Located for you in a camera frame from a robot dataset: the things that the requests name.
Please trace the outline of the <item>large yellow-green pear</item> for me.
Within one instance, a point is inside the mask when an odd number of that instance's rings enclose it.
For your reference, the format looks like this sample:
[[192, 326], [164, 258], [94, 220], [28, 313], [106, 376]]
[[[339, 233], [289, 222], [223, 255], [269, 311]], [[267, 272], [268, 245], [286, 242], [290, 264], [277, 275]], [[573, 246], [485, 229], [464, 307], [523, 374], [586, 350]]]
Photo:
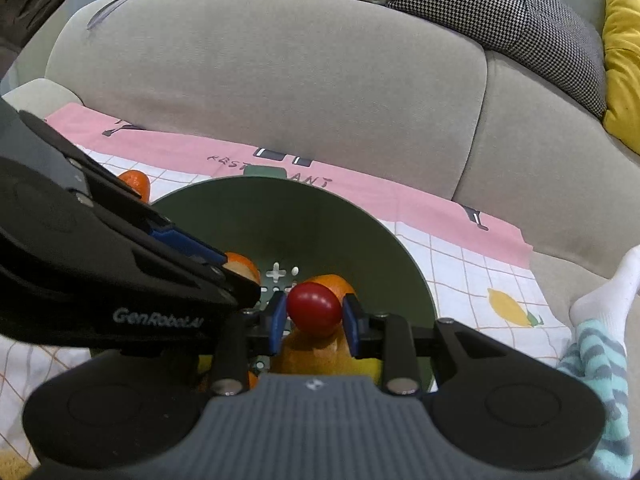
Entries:
[[314, 339], [294, 328], [281, 342], [280, 352], [270, 356], [268, 372], [285, 375], [362, 375], [379, 384], [382, 362], [352, 357], [343, 327], [329, 337]]

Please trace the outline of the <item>red cherry tomato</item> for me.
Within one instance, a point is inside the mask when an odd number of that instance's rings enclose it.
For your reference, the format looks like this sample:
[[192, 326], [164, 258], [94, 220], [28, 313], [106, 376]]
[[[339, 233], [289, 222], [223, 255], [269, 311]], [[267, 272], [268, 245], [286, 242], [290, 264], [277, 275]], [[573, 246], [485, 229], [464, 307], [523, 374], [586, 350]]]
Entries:
[[342, 322], [342, 305], [326, 286], [302, 283], [286, 298], [288, 317], [303, 334], [312, 338], [331, 336]]

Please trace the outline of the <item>orange tangerine front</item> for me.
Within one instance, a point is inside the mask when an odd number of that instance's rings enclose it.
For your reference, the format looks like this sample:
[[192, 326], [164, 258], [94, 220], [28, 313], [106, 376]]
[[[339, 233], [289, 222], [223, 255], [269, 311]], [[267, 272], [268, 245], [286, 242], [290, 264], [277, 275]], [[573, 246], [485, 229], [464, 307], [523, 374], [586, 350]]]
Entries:
[[140, 195], [142, 202], [149, 203], [151, 196], [151, 181], [144, 172], [139, 170], [127, 170], [120, 174], [118, 178], [136, 191]]

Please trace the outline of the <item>orange tangerine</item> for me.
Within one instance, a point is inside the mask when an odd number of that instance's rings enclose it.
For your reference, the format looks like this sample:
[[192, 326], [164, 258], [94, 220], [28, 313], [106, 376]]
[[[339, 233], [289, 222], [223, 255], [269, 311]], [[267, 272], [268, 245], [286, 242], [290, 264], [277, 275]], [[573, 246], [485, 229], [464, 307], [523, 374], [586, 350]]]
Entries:
[[306, 283], [316, 283], [326, 287], [334, 293], [334, 296], [338, 299], [339, 302], [342, 302], [346, 295], [356, 294], [355, 289], [352, 287], [352, 285], [337, 274], [322, 274], [313, 276], [312, 278], [308, 278], [308, 280], [306, 280]]
[[241, 275], [243, 278], [253, 281], [260, 285], [262, 278], [256, 264], [249, 258], [238, 254], [237, 252], [226, 252], [227, 262], [224, 268]]
[[142, 202], [149, 203], [151, 196], [151, 181], [144, 172], [139, 170], [127, 170], [120, 174], [118, 178], [136, 191], [140, 195]]

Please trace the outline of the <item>orange tangerine back left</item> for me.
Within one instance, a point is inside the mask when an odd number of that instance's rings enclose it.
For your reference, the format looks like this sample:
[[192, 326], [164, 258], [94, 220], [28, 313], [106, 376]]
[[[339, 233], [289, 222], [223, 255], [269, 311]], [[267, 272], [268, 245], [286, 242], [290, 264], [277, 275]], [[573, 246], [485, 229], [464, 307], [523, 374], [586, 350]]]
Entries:
[[262, 278], [256, 264], [249, 258], [238, 254], [237, 252], [226, 252], [227, 262], [224, 268], [241, 275], [243, 278], [253, 281], [260, 285]]

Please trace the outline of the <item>orange tangerine back middle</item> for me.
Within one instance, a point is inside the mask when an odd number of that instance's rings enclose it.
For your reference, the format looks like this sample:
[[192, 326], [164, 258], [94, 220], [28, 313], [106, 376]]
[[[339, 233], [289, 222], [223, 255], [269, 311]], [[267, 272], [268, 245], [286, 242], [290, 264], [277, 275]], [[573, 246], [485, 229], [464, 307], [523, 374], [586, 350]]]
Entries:
[[308, 280], [306, 280], [306, 283], [316, 283], [326, 287], [334, 293], [334, 296], [338, 299], [339, 302], [342, 302], [346, 295], [356, 294], [355, 289], [352, 287], [352, 285], [337, 274], [322, 274], [313, 276], [312, 278], [308, 278]]

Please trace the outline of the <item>green colander bowl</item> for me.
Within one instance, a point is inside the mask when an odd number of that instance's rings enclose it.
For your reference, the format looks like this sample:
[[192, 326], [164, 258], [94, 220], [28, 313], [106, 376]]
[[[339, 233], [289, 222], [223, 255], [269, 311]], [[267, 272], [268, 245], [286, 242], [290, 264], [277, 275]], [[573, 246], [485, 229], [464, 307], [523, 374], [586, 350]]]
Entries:
[[262, 300], [322, 275], [352, 286], [374, 318], [413, 326], [435, 321], [432, 295], [407, 249], [367, 212], [308, 184], [231, 177], [191, 184], [154, 208], [222, 252], [249, 258], [262, 274]]

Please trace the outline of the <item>pink white checkered cloth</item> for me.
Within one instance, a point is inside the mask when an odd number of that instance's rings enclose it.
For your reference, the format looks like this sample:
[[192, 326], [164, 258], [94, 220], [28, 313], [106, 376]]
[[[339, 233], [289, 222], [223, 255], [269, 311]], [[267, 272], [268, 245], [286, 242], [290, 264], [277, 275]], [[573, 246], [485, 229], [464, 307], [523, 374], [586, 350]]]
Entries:
[[385, 393], [362, 375], [272, 374], [270, 356], [258, 356], [250, 390], [213, 396], [213, 347], [63, 347], [85, 362], [36, 387], [23, 408], [38, 478], [549, 479], [591, 453], [599, 402], [551, 365], [570, 333], [514, 226], [342, 168], [314, 164], [295, 179], [290, 164], [243, 144], [149, 130], [107, 136], [111, 118], [78, 105], [41, 120], [117, 179], [144, 172], [154, 210], [188, 185], [250, 176], [348, 200], [407, 249], [435, 321], [410, 324], [418, 394]]

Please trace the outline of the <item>teal striped trouser leg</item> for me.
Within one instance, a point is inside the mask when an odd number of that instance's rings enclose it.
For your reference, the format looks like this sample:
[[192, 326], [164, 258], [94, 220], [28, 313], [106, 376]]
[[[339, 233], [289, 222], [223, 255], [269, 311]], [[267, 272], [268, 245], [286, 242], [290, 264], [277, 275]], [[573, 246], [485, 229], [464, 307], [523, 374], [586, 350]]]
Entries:
[[627, 357], [623, 345], [598, 320], [581, 322], [574, 330], [558, 369], [588, 386], [605, 409], [605, 426], [590, 460], [605, 479], [629, 479], [631, 451]]

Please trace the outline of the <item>beige sofa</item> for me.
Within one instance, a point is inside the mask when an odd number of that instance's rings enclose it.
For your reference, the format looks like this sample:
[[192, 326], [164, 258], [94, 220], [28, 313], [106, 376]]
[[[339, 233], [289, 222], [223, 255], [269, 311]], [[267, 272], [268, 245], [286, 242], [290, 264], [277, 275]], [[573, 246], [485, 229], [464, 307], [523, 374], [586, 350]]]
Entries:
[[41, 117], [79, 102], [450, 198], [522, 230], [558, 313], [639, 241], [638, 156], [596, 118], [510, 58], [372, 3], [96, 0], [6, 100]]

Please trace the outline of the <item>black white houndstooth cushion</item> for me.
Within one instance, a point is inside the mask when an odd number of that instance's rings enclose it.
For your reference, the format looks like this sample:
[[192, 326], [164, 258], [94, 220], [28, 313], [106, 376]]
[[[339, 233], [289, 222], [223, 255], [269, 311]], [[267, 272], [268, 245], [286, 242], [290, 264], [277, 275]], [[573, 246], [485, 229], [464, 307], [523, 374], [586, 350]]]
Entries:
[[501, 53], [601, 118], [606, 77], [600, 35], [563, 0], [388, 0]]

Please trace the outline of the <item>yellow cushion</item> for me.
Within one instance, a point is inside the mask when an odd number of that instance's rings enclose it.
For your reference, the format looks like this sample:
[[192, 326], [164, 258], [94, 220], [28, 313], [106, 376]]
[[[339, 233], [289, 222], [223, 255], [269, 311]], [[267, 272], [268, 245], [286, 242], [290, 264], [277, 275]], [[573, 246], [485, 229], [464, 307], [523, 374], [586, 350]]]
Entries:
[[602, 39], [606, 76], [605, 130], [639, 153], [639, 0], [605, 0]]

